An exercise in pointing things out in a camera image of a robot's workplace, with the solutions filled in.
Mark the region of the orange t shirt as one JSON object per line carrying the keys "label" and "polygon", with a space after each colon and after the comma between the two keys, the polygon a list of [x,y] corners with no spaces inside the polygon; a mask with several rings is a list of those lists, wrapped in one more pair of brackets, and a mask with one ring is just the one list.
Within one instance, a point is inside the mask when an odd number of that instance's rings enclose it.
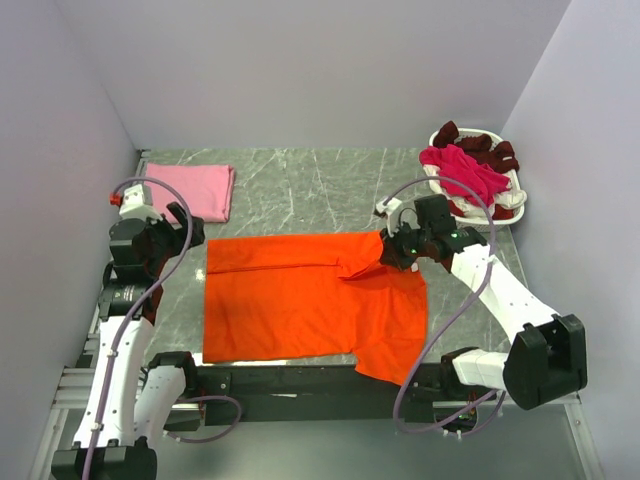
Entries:
{"label": "orange t shirt", "polygon": [[358,373],[402,384],[427,334],[427,286],[381,263],[376,232],[207,244],[206,363],[352,354]]}

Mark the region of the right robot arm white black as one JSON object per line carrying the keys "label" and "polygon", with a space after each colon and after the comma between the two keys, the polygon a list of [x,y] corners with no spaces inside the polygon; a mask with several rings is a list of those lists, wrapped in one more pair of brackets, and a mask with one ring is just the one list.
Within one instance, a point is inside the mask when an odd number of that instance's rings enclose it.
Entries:
{"label": "right robot arm white black", "polygon": [[415,200],[415,226],[402,221],[401,206],[393,198],[376,207],[387,222],[380,232],[381,263],[401,271],[416,269],[420,258],[442,265],[474,292],[510,344],[506,353],[465,347],[442,356],[438,378],[444,395],[460,399],[473,387],[502,390],[531,410],[587,386],[586,331],[575,315],[561,315],[536,298],[483,235],[457,226],[444,196]]}

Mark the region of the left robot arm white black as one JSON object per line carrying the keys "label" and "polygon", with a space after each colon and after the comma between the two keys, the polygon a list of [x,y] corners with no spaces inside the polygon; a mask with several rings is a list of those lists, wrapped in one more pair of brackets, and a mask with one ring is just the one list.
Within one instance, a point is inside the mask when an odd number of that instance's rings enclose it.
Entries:
{"label": "left robot arm white black", "polygon": [[111,261],[98,300],[99,347],[84,416],[70,448],[54,453],[56,479],[153,479],[156,445],[176,401],[200,388],[186,351],[157,355],[143,364],[170,275],[169,259],[181,261],[203,244],[204,223],[179,202],[167,206],[178,224],[152,207],[131,207],[109,230]]}

